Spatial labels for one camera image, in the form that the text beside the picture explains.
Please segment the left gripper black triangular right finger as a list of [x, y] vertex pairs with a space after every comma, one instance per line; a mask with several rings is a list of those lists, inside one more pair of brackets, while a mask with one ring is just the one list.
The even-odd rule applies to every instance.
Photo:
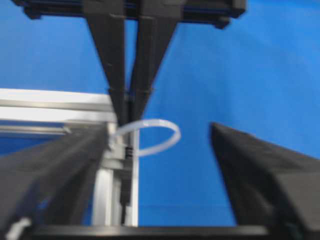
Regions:
[[320, 161], [211, 124], [211, 145], [238, 225], [273, 240], [320, 237]]

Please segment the left gripper black triangular left finger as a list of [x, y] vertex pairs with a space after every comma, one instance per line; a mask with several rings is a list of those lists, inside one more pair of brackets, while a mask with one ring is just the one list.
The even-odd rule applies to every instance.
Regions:
[[76, 127], [1, 157], [1, 239], [22, 219], [33, 225], [81, 224], [107, 143], [106, 126]]

